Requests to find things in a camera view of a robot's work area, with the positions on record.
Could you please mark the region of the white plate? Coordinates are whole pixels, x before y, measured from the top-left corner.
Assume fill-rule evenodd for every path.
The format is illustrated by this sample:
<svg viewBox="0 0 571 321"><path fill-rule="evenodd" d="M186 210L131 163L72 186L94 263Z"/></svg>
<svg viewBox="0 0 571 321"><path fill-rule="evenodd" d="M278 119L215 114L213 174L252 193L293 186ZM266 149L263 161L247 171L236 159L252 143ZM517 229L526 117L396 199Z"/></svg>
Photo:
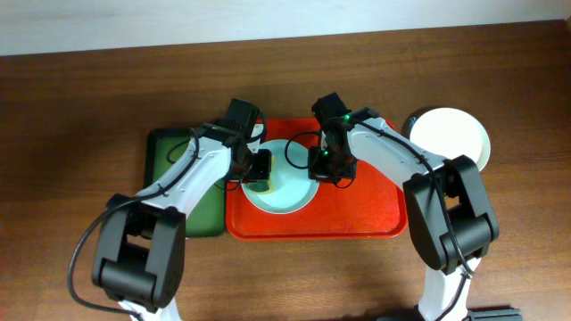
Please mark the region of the white plate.
<svg viewBox="0 0 571 321"><path fill-rule="evenodd" d="M401 133L412 143L454 159L468 156L482 171L491 156L491 140L483 124L466 111L451 107L425 107L412 112Z"/></svg>

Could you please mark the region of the light blue plate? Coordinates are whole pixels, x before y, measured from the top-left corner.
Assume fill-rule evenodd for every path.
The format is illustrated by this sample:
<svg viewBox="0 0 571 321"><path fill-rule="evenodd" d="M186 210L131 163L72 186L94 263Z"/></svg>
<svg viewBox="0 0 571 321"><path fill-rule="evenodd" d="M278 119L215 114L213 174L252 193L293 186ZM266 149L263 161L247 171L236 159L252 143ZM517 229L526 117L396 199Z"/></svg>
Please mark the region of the light blue plate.
<svg viewBox="0 0 571 321"><path fill-rule="evenodd" d="M242 184L246 199L259 210L271 214L293 213L305 207L319 189L319 183L309 179L306 169L291 166L285 157L286 139L267 141L260 145L272 153L269 178L274 190L271 193L252 193Z"/></svg>

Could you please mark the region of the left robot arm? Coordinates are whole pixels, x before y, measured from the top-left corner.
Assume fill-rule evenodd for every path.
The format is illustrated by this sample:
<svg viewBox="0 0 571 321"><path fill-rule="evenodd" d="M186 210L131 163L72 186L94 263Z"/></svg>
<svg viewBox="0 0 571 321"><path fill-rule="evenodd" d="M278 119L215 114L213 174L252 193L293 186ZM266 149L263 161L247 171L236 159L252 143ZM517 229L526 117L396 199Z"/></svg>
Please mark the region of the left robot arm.
<svg viewBox="0 0 571 321"><path fill-rule="evenodd" d="M186 220L219 181L266 180L271 154L252 151L261 112L232 99L222 119L191 129L186 150L133 197L115 194L100 219L92 282L134 320L176 320L185 264Z"/></svg>

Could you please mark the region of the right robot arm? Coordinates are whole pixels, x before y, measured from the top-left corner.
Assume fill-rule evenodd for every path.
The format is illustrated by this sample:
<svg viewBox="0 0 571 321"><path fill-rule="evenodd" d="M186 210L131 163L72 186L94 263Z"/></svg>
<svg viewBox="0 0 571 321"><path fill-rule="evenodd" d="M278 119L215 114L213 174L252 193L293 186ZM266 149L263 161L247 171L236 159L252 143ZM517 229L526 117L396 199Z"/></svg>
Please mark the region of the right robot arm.
<svg viewBox="0 0 571 321"><path fill-rule="evenodd" d="M309 151L311 179L333 185L353 180L363 161L403 191L410 238L426 264L418 316L477 319L467 307L469 286L499 224L475 162L428 152L370 108L349 110L336 93L319 98L311 111L321 139Z"/></svg>

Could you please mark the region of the green yellow sponge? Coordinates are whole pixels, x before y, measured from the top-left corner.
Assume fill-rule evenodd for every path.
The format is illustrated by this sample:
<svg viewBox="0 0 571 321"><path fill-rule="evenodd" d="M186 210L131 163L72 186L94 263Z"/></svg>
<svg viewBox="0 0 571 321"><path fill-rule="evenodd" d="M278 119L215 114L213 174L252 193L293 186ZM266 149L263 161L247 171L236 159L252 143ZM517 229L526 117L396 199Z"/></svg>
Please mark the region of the green yellow sponge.
<svg viewBox="0 0 571 321"><path fill-rule="evenodd" d="M252 193L271 193L274 188L270 178L252 181L246 184L246 188Z"/></svg>

